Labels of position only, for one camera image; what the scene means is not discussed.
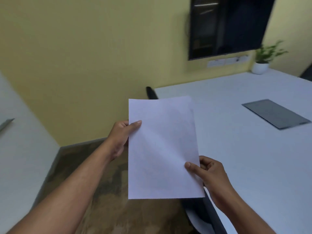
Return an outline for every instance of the white table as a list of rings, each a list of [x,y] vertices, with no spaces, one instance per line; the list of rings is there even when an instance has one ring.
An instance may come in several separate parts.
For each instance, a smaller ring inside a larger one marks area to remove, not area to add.
[[[155,91],[193,98],[199,153],[223,163],[236,191],[277,233],[312,233],[312,124],[280,131],[241,105],[268,98],[312,120],[312,82],[269,70]]]

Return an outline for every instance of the potted plant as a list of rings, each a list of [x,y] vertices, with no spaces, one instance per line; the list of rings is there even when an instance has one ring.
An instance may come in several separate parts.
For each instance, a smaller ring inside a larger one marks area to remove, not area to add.
[[[252,73],[265,73],[269,68],[269,64],[275,57],[288,53],[288,51],[285,51],[284,49],[278,49],[282,42],[282,40],[278,40],[275,45],[272,46],[261,45],[261,47],[256,50],[255,63],[252,67]]]

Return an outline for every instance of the baseboard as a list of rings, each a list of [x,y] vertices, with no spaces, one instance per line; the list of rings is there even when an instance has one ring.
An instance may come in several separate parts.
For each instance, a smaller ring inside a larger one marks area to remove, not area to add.
[[[38,192],[38,194],[37,194],[37,197],[36,197],[36,199],[35,199],[35,201],[34,201],[34,203],[33,203],[31,209],[33,209],[33,208],[34,208],[35,206],[37,206],[37,204],[39,203],[39,198],[41,197],[41,195],[42,195],[42,193],[43,193],[43,187],[44,187],[45,184],[47,183],[50,174],[54,172],[54,170],[55,170],[55,168],[56,168],[56,166],[57,166],[57,163],[58,163],[58,161],[60,160],[60,157],[61,157],[61,155],[62,155],[63,150],[69,149],[69,148],[73,148],[73,147],[76,147],[76,146],[79,146],[79,145],[88,145],[88,144],[92,144],[92,143],[104,141],[105,139],[106,139],[106,137],[60,147],[59,151],[57,152],[57,155],[56,155],[55,158],[54,158],[54,161],[52,162],[52,165],[51,165],[51,167],[50,167],[50,169],[49,169],[49,172],[48,172],[48,174],[46,175],[46,177],[45,177],[45,179],[44,179],[44,181],[43,181],[43,184],[41,185],[41,188],[40,188],[40,190],[39,190],[39,192]]]

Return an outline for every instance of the person's left arm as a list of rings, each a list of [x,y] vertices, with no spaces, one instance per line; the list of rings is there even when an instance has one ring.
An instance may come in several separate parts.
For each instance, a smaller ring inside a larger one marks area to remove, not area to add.
[[[106,166],[122,153],[129,134],[142,122],[128,123],[116,122],[103,144],[7,234],[75,233]]]

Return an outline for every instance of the wall-mounted tv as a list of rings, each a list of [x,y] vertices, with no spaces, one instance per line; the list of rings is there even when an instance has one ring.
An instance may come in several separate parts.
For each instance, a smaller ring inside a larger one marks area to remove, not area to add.
[[[191,0],[189,60],[258,49],[275,0]]]

